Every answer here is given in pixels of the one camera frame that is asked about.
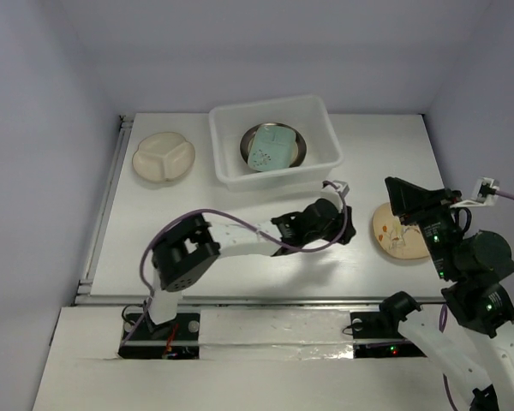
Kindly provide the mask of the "beige plate with bird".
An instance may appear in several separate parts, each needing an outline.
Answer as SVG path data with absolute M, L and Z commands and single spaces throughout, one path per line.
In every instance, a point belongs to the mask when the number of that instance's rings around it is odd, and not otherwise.
M 401 224 L 392 214 L 390 203 L 384 203 L 374 211 L 371 223 L 378 245 L 394 259 L 414 260 L 430 256 L 419 227 Z

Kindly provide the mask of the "light green rectangular plate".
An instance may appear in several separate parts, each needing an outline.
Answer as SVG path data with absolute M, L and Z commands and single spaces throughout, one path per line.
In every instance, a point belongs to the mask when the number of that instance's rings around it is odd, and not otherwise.
M 290 167 L 296 132 L 285 126 L 263 125 L 257 128 L 248 152 L 250 169 L 266 172 Z

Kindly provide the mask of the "brown rimmed cream plate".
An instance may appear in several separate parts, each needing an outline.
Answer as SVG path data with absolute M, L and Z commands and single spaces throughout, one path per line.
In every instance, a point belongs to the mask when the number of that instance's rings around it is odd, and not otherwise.
M 287 128 L 291 128 L 296 132 L 296 147 L 293 150 L 291 164 L 289 168 L 298 167 L 302 164 L 303 160 L 307 155 L 307 144 L 302 135 L 294 128 L 287 124 L 279 123 L 279 122 L 265 122 L 258 125 L 253 126 L 243 135 L 239 149 L 242 156 L 243 161 L 248 165 L 248 152 L 252 144 L 253 137 L 258 127 L 263 125 L 277 125 L 277 126 L 285 126 Z

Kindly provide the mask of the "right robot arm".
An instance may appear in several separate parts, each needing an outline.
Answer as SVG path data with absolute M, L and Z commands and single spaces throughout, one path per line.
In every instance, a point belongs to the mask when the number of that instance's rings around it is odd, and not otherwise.
M 478 351 L 477 364 L 440 329 L 424 319 L 421 305 L 404 291 L 380 303 L 379 329 L 413 343 L 437 366 L 470 410 L 514 410 L 514 306 L 501 282 L 514 273 L 511 247 L 504 237 L 486 230 L 468 235 L 461 211 L 492 206 L 499 184 L 482 177 L 473 199 L 458 190 L 427 190 L 398 177 L 385 179 L 391 212 L 403 225 L 421 231 L 440 279 L 450 283 L 441 294 L 445 307 Z

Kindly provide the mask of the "cream divided plate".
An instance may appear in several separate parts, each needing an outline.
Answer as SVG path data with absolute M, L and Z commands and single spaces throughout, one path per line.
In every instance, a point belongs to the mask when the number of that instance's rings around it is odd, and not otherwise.
M 146 137 L 132 157 L 136 174 L 152 183 L 173 182 L 184 177 L 195 161 L 194 145 L 183 135 L 163 132 Z

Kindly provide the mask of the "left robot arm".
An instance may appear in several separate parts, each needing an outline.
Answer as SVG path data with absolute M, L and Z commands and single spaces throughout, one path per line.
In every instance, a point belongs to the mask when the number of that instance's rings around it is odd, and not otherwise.
M 259 224 L 213 209 L 191 211 L 166 225 L 143 252 L 140 278 L 149 297 L 142 326 L 151 339 L 167 336 L 180 293 L 194 286 L 218 259 L 317 253 L 346 245 L 355 235 L 352 208 L 343 199 L 320 198 L 303 211 Z

